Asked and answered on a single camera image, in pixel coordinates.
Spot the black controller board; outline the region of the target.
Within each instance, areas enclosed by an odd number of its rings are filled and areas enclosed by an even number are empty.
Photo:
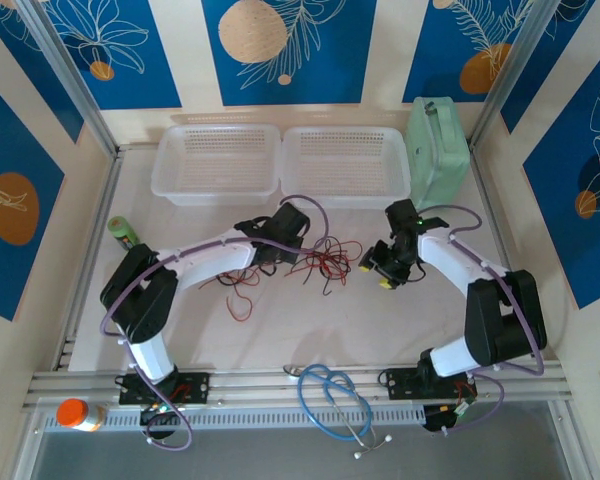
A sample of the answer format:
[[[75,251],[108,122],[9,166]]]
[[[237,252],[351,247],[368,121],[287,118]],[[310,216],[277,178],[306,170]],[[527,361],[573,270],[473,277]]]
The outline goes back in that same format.
[[[154,402],[140,412],[139,425],[145,437],[161,441],[173,435],[181,420],[164,402]]]
[[[431,433],[455,427],[458,419],[476,402],[474,397],[462,398],[454,403],[425,405],[424,429]]]

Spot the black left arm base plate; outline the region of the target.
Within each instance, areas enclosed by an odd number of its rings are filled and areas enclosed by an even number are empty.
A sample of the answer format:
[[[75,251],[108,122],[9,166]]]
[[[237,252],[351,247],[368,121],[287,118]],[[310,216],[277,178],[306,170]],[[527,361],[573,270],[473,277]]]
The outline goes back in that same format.
[[[206,372],[172,372],[156,385],[172,403],[206,404],[210,375]],[[137,373],[118,375],[114,380],[119,387],[120,405],[160,405],[163,400]]]

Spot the mint green zip case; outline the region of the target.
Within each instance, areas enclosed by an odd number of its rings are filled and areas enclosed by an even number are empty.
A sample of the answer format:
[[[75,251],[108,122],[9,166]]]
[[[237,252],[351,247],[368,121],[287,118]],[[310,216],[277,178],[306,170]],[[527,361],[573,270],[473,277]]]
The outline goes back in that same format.
[[[405,131],[411,200],[417,209],[454,201],[470,166],[470,153],[453,100],[417,97]]]

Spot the blue stethoscope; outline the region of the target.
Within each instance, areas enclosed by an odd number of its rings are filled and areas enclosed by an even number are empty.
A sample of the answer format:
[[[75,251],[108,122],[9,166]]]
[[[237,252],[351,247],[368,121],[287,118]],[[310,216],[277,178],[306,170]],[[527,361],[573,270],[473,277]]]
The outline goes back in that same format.
[[[373,412],[369,402],[359,395],[355,383],[344,371],[333,370],[323,364],[311,364],[306,367],[288,364],[283,367],[283,371],[287,376],[296,380],[296,392],[300,407],[315,427],[334,440],[355,442],[358,445],[358,450],[353,453],[353,458],[356,461],[393,441],[393,437],[390,434],[385,435],[382,440],[379,439],[373,427]],[[347,434],[336,433],[310,410],[303,390],[306,380],[313,380],[321,386],[327,404],[335,411],[336,418],[348,431]],[[364,423],[360,429],[353,427],[333,397],[332,390],[336,390],[355,401],[364,419]]]

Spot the aluminium frame post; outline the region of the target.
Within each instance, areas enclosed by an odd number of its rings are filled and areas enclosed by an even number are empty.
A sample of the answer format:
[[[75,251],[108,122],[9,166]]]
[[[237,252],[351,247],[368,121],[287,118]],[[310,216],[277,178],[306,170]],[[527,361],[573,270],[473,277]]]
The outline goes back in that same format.
[[[475,153],[480,143],[486,139],[559,3],[560,0],[534,0],[532,3],[529,15],[520,27],[468,139],[471,153]]]
[[[14,0],[17,10],[54,74],[102,149],[117,157],[118,145],[73,58],[38,0]]]

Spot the aluminium table edge rails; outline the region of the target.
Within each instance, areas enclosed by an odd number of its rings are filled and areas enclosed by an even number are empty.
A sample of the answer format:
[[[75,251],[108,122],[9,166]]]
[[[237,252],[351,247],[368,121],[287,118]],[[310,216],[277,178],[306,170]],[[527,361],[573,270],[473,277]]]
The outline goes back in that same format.
[[[377,381],[378,367],[347,367],[357,392],[373,406],[390,402],[387,390]],[[22,404],[22,410],[51,407],[69,397],[80,397],[114,405],[118,402],[119,371],[72,372],[52,371],[33,374]],[[488,371],[486,379],[475,380],[478,399],[498,399],[499,382],[509,401],[569,401],[573,398],[562,366],[550,361],[541,377],[515,369]],[[265,369],[216,370],[210,372],[210,408],[273,408],[298,404],[296,381],[280,367]]]

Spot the bottle with orange lid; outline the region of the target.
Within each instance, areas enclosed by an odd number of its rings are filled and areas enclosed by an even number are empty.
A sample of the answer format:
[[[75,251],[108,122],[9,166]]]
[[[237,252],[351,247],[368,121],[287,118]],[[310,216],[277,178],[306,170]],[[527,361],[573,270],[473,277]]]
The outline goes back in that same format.
[[[56,410],[58,424],[83,432],[98,430],[106,419],[106,409],[78,398],[63,401]]]

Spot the white perforated plastic basket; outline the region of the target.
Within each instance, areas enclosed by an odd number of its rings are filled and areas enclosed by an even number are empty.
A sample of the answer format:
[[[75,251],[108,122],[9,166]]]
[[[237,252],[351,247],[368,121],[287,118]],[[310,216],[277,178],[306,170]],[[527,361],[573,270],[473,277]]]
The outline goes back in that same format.
[[[324,208],[382,210],[411,193],[403,136],[387,127],[291,128],[281,144],[280,187]]]
[[[167,129],[151,191],[177,206],[263,205],[277,190],[281,133],[270,124],[187,124]]]

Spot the green cylindrical can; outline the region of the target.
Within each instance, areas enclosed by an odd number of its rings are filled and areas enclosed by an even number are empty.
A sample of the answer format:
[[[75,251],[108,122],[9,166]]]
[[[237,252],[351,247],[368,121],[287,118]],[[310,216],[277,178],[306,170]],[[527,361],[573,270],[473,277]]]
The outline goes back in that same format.
[[[118,244],[125,250],[131,250],[140,243],[139,237],[123,216],[114,216],[109,219],[107,229]]]

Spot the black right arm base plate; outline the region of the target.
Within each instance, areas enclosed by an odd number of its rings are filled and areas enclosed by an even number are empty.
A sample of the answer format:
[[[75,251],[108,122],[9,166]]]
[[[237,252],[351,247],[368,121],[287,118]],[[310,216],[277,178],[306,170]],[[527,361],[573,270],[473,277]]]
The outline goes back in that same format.
[[[475,398],[477,387],[465,373],[439,377],[418,368],[389,368],[384,385],[391,400],[436,400]]]

